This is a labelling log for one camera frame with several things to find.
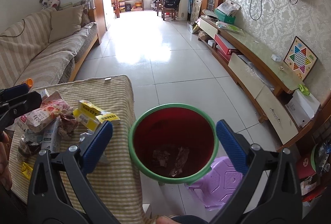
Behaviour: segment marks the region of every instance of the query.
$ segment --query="backpack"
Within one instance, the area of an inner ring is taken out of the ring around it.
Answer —
[[[176,9],[179,5],[180,0],[164,0],[164,7]]]

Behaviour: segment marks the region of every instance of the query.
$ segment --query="board game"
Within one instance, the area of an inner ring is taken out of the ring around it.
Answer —
[[[284,59],[284,62],[302,81],[307,77],[316,61],[316,55],[297,36]]]

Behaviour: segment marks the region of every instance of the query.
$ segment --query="purple plastic stool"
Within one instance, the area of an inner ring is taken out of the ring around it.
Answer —
[[[211,171],[192,185],[185,186],[198,197],[209,211],[221,209],[239,185],[243,175],[237,172],[229,157],[216,158]]]

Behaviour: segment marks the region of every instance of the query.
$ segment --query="glass tabletop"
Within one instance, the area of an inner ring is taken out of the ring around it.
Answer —
[[[233,36],[241,44],[247,47],[257,57],[270,68],[272,72],[284,83],[284,85],[291,91],[298,89],[299,84],[304,84],[301,79],[292,71],[292,69],[283,61],[275,62],[271,59],[274,52],[268,48],[264,43],[259,42],[256,38],[252,37],[249,33],[245,32],[245,36],[237,33],[226,31]]]

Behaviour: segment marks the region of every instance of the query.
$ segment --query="drawer handle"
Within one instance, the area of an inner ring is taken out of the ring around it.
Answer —
[[[275,116],[276,120],[280,123],[280,118],[278,118],[274,112],[274,110],[272,108],[270,108],[270,111],[272,112],[272,114]]]

